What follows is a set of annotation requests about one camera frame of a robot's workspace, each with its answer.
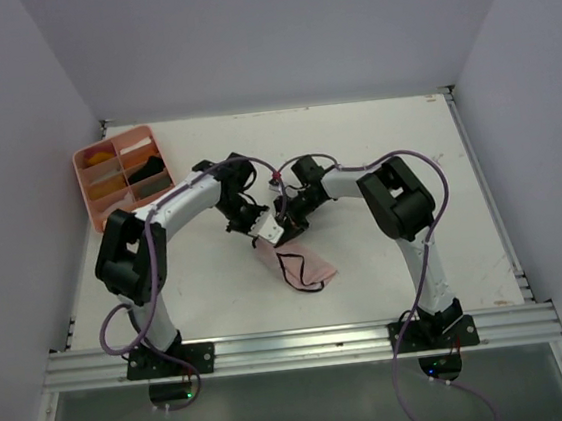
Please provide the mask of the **pink underwear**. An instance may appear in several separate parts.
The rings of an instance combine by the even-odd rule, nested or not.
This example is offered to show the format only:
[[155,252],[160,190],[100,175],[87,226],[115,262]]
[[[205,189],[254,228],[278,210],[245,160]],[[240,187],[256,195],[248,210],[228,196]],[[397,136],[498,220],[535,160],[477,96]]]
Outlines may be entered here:
[[321,292],[338,273],[318,254],[295,242],[274,247],[258,238],[252,246],[259,261],[280,282],[297,292]]

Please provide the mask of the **olive green underwear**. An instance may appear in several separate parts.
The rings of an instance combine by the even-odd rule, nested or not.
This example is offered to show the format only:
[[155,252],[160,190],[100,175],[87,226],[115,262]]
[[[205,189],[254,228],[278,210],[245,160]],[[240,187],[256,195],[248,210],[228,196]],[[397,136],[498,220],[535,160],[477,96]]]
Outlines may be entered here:
[[138,187],[137,194],[139,196],[139,199],[142,200],[172,186],[173,183],[171,178],[168,175],[164,174],[161,177],[155,178],[155,180],[147,181],[146,184]]

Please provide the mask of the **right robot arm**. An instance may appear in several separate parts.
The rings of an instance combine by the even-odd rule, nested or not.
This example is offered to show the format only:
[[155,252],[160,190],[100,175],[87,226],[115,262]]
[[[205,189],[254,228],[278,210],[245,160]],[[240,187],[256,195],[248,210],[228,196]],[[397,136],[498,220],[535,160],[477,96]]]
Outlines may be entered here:
[[443,188],[442,204],[437,206],[430,191],[403,161],[404,155],[422,157],[402,150],[364,168],[336,163],[326,169],[309,154],[290,160],[300,187],[294,196],[274,201],[274,206],[284,211],[283,235],[276,250],[283,258],[286,245],[309,229],[309,216],[325,203],[347,197],[364,200],[376,225],[400,248],[415,285],[414,304],[405,318],[390,324],[391,338],[409,349],[440,348],[454,337],[464,318],[434,245],[435,228],[448,207],[449,187],[441,169],[428,160]]

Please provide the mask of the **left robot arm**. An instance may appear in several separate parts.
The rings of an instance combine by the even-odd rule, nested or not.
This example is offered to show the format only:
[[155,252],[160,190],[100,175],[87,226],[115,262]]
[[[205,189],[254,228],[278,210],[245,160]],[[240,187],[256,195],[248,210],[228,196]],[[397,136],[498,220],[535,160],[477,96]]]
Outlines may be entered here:
[[[183,182],[133,212],[115,210],[108,216],[94,273],[119,304],[105,317],[98,340],[105,354],[125,356],[148,351],[148,364],[163,376],[182,368],[182,338],[162,298],[167,281],[167,247],[171,238],[198,215],[217,209],[229,232],[263,239],[261,224],[275,216],[270,208],[243,195],[257,174],[257,165],[275,168],[264,160],[232,153],[221,162],[203,160]],[[136,336],[121,348],[111,347],[108,326],[124,311]]]

